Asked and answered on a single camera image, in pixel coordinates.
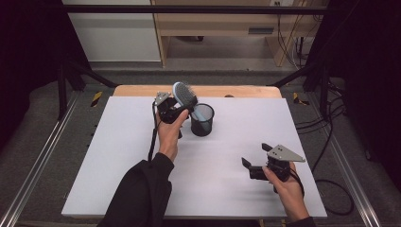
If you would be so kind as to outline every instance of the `cable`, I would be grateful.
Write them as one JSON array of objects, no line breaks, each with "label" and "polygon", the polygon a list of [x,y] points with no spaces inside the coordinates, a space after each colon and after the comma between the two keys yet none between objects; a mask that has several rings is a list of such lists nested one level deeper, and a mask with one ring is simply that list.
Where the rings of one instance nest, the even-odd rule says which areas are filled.
[{"label": "cable", "polygon": [[295,50],[297,51],[297,56],[298,56],[298,59],[300,60],[300,67],[303,67],[303,66],[302,66],[302,58],[303,58],[302,46],[303,46],[303,45],[304,45],[304,39],[301,38],[300,48],[299,48],[299,50],[298,50],[298,38],[297,38],[297,40],[296,40],[296,42],[295,42]]},{"label": "cable", "polygon": [[[345,110],[342,110],[342,111],[341,111],[340,113],[338,113],[337,115],[334,115],[334,116],[333,116],[333,119],[336,118],[336,117],[338,117],[340,114],[343,114],[344,112],[345,112]],[[322,129],[322,128],[326,127],[327,125],[328,125],[328,123],[326,123],[326,124],[324,124],[324,125],[318,127],[317,129],[314,129],[314,130],[312,130],[312,131],[298,132],[298,134],[308,134],[308,133],[311,133],[311,132],[313,132],[313,131],[317,131],[317,130],[319,130],[319,129]]]},{"label": "cable", "polygon": [[[332,92],[334,95],[336,95],[336,96],[342,96],[342,89],[340,89],[340,88],[338,88],[337,86],[335,86],[330,80],[329,80],[329,84],[330,84],[330,86],[329,86],[329,91],[330,92]],[[329,114],[333,114],[334,116],[337,116],[337,115],[340,115],[340,114],[343,114],[344,113],[344,110],[343,111],[341,111],[341,113],[338,113],[337,115],[335,115],[334,114],[334,112],[336,111],[336,109],[334,109],[333,110],[333,112],[332,113],[329,113]],[[317,120],[320,120],[320,119],[322,119],[322,117],[321,116],[318,116],[316,119],[313,119],[313,120],[310,120],[310,121],[304,121],[304,122],[298,122],[298,123],[294,123],[294,125],[303,125],[303,124],[309,124],[309,123],[313,123],[313,122],[315,122],[315,121],[317,121]]]},{"label": "cable", "polygon": [[[340,114],[342,114],[343,113],[343,110],[341,110],[341,112],[340,113],[337,113],[337,114],[334,114],[334,112],[337,110],[337,109],[339,109],[339,108],[341,108],[341,107],[343,107],[344,105],[340,105],[340,106],[338,106],[338,107],[336,107],[336,109],[334,109],[332,112],[330,112],[329,114],[331,114],[331,115],[333,115],[334,117],[337,117],[337,116],[339,116]],[[310,125],[308,125],[308,126],[302,126],[302,127],[299,127],[299,128],[296,128],[297,130],[304,130],[304,129],[307,129],[307,128],[311,128],[311,127],[313,127],[313,126],[315,126],[315,125],[317,125],[317,124],[319,124],[319,123],[322,123],[324,121],[324,119],[321,119],[321,117],[318,117],[318,118],[316,118],[315,120],[313,120],[313,121],[309,121],[309,122],[301,122],[301,123],[298,123],[298,124],[305,124],[305,123],[313,123],[313,124],[310,124]]]},{"label": "cable", "polygon": [[294,41],[294,45],[295,45],[294,47],[292,47],[292,62],[294,62],[295,68],[297,68],[297,70],[299,70],[297,64],[295,63],[295,58],[294,58],[294,49],[297,48],[297,44],[295,43],[295,39],[294,39],[294,38],[292,38],[292,40]]},{"label": "cable", "polygon": [[328,81],[329,91],[335,94],[336,96],[342,96],[344,94],[344,90],[337,87],[331,80]]},{"label": "cable", "polygon": [[157,119],[156,119],[156,112],[154,110],[155,107],[155,102],[151,104],[151,109],[153,112],[153,121],[154,121],[154,129],[151,137],[151,142],[150,142],[150,149],[148,153],[148,162],[151,163],[151,158],[153,157],[153,151],[154,151],[154,145],[156,143],[156,137],[157,137],[157,129],[159,128],[159,124],[157,124]]},{"label": "cable", "polygon": [[[323,157],[323,155],[324,155],[324,153],[325,153],[325,151],[326,151],[326,149],[327,149],[327,146],[328,146],[328,144],[329,144],[329,142],[330,142],[331,136],[332,136],[332,134],[333,134],[333,118],[334,118],[334,117],[332,116],[332,113],[333,113],[336,109],[338,109],[339,107],[344,106],[344,105],[340,105],[340,106],[337,107],[333,112],[331,111],[331,107],[332,107],[333,103],[335,103],[337,100],[340,100],[340,99],[342,99],[342,96],[338,96],[338,97],[334,98],[334,99],[330,102],[330,105],[329,105],[329,112],[330,112],[330,114],[328,115],[328,122],[327,122],[327,124],[330,125],[330,132],[329,132],[329,134],[328,134],[328,136],[327,136],[327,140],[326,140],[326,142],[324,143],[323,149],[322,149],[322,151],[321,151],[321,153],[320,153],[320,155],[319,155],[319,157],[318,157],[318,160],[316,161],[316,163],[315,163],[315,164],[313,165],[313,167],[311,168],[312,173],[315,171],[316,166],[318,165],[319,161],[322,159],[322,157]],[[335,182],[333,182],[333,181],[329,181],[329,180],[326,180],[326,179],[315,180],[315,183],[319,183],[319,182],[331,183],[331,184],[333,184],[333,185],[336,185],[337,187],[339,187],[341,190],[343,190],[343,191],[345,192],[345,194],[348,196],[348,198],[349,198],[349,200],[350,200],[350,202],[351,202],[351,206],[350,206],[349,210],[347,210],[346,212],[334,211],[334,210],[328,208],[327,206],[324,206],[324,209],[326,209],[326,211],[328,211],[328,212],[330,212],[330,213],[332,213],[332,214],[335,214],[335,215],[339,215],[339,216],[347,216],[347,215],[350,215],[350,214],[354,211],[354,207],[355,207],[354,200],[353,200],[352,196],[350,195],[350,193],[347,191],[347,189],[346,189],[345,187],[343,187],[343,186],[340,185],[339,183],[335,183]]]},{"label": "cable", "polygon": [[321,182],[323,182],[323,183],[331,183],[331,184],[333,184],[333,185],[335,185],[335,186],[341,188],[342,191],[344,191],[345,194],[347,194],[347,196],[348,196],[348,198],[349,198],[349,200],[350,200],[350,203],[351,203],[351,206],[350,206],[349,210],[346,211],[346,212],[334,211],[334,210],[332,210],[332,209],[329,209],[327,206],[324,206],[324,209],[326,209],[326,211],[328,211],[328,212],[330,212],[330,213],[332,213],[332,214],[338,215],[338,216],[347,216],[347,215],[350,215],[350,214],[354,211],[355,203],[354,203],[354,200],[352,199],[351,194],[347,191],[347,189],[346,189],[345,187],[343,187],[342,185],[340,185],[339,183],[335,183],[335,182],[333,182],[333,181],[329,181],[329,180],[325,180],[325,179],[315,180],[315,183],[321,183]]},{"label": "cable", "polygon": [[284,41],[283,35],[281,34],[281,15],[277,15],[277,41],[278,44],[280,45],[281,49],[284,51],[284,54],[287,57],[287,60],[289,61],[290,64],[295,66],[295,62],[292,61],[292,59],[289,57],[289,53],[288,53],[288,48],[286,46],[286,42]]},{"label": "cable", "polygon": [[315,20],[316,22],[321,22],[323,18],[321,18],[321,15],[313,15],[313,20]]},{"label": "cable", "polygon": [[289,175],[291,175],[291,177],[293,177],[295,179],[295,181],[297,181],[297,183],[300,185],[302,196],[304,197],[305,196],[304,185],[302,184],[301,178],[300,178],[300,176],[298,176],[298,173],[295,170],[293,170],[292,168],[290,168]]},{"label": "cable", "polygon": [[[330,105],[328,106],[329,112],[330,112],[330,113],[331,113],[331,106],[333,105],[333,103],[334,103],[335,101],[337,101],[337,100],[339,100],[339,99],[341,99],[341,97],[336,97],[335,99],[333,99],[333,101],[332,101],[332,102],[330,103]],[[327,148],[327,146],[328,146],[328,143],[330,142],[331,135],[333,134],[333,121],[332,121],[331,114],[328,115],[328,124],[330,125],[330,132],[328,133],[327,140],[326,140],[326,142],[324,143],[323,149],[322,149],[322,151],[321,151],[321,154],[320,154],[319,157],[318,157],[318,160],[316,161],[316,163],[315,163],[315,164],[313,165],[313,167],[312,167],[312,173],[315,171],[316,166],[318,165],[319,161],[322,159],[322,157],[323,157],[323,155],[324,155],[324,153],[325,153],[325,151],[326,151],[326,148]]]},{"label": "cable", "polygon": [[[306,38],[309,36],[310,32],[312,32],[318,24],[319,24],[319,23],[316,23],[316,24],[306,33],[306,35],[305,35]],[[311,43],[313,42],[313,39],[312,39],[312,41],[310,41],[310,42],[308,42],[308,43],[307,43],[307,42],[303,42],[303,44],[311,44]],[[298,58],[299,58],[299,60],[300,60],[299,66],[300,66],[300,67],[303,67],[303,65],[302,65],[302,59],[306,60],[308,54],[302,54],[302,52],[301,52],[300,50],[298,50],[298,38],[296,38],[296,40],[294,40],[294,42],[295,42],[295,50],[296,50],[297,56],[298,56]]]}]

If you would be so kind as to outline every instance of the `white table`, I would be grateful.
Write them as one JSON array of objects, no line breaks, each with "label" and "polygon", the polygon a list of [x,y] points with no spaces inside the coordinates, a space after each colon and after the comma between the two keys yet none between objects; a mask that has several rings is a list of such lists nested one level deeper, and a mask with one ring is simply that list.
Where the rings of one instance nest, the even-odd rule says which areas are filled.
[{"label": "white table", "polygon": [[[154,96],[112,96],[79,170],[62,214],[102,218],[124,174],[147,159]],[[198,137],[183,123],[183,138],[169,180],[166,218],[284,217],[272,185],[251,180],[241,157],[265,165],[261,143],[282,144],[305,157],[288,105],[282,98],[205,97],[216,112],[213,131]],[[296,163],[312,217],[327,217],[308,163]]]}]

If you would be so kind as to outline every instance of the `wall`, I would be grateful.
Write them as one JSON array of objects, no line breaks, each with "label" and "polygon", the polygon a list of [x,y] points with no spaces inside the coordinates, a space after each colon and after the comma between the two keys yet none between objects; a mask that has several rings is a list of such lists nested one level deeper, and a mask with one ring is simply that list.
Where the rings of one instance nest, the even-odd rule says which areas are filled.
[{"label": "wall", "polygon": [[[64,5],[150,5],[148,0],[63,0]],[[88,61],[160,61],[152,14],[70,13]]]}]

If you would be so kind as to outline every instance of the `black curtain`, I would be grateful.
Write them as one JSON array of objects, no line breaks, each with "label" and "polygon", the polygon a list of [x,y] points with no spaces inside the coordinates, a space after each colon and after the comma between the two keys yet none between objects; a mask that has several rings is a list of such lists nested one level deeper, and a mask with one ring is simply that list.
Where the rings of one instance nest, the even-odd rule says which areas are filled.
[{"label": "black curtain", "polygon": [[[352,4],[333,1],[333,4]],[[401,190],[401,10],[398,0],[360,0],[325,55],[330,77],[345,80],[344,101],[372,159],[382,163]],[[341,24],[323,19],[309,61]]]},{"label": "black curtain", "polygon": [[43,10],[44,4],[62,1],[0,1],[0,150],[22,121],[29,93],[55,81],[63,62],[91,68],[68,14]]}]

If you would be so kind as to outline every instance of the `person's right hand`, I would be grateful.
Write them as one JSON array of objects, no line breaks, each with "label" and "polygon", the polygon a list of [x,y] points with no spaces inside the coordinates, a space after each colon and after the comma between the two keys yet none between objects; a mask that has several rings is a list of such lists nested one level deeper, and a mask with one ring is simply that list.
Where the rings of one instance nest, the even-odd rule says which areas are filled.
[{"label": "person's right hand", "polygon": [[[289,163],[289,166],[295,171],[295,165],[292,162]],[[283,183],[277,178],[275,173],[266,166],[263,166],[263,171],[268,180],[276,188],[288,218],[291,221],[308,218],[309,214],[307,213],[301,186],[298,182],[290,176],[289,179]]]},{"label": "person's right hand", "polygon": [[187,117],[188,110],[184,110],[172,124],[167,124],[160,119],[158,113],[156,114],[160,143],[159,152],[167,156],[171,162],[174,162],[177,156],[180,127]]}]

